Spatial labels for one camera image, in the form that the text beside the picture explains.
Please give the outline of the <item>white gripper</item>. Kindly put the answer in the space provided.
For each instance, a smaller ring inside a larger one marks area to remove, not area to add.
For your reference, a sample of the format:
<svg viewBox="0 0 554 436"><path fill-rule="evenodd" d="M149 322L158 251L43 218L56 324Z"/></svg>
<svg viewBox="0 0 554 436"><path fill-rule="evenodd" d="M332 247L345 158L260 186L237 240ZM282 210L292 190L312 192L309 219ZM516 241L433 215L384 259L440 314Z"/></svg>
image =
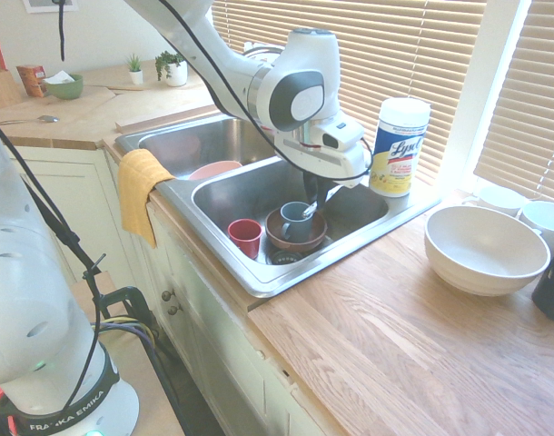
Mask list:
<svg viewBox="0 0 554 436"><path fill-rule="evenodd" d="M366 150L359 143L340 151L326 145L303 145L291 133L277 132L275 146L283 158L307 172L303 175L307 203L316 203L318 210L325 205L334 183L347 188L357 186L371 163L371 158L366 156Z"/></svg>

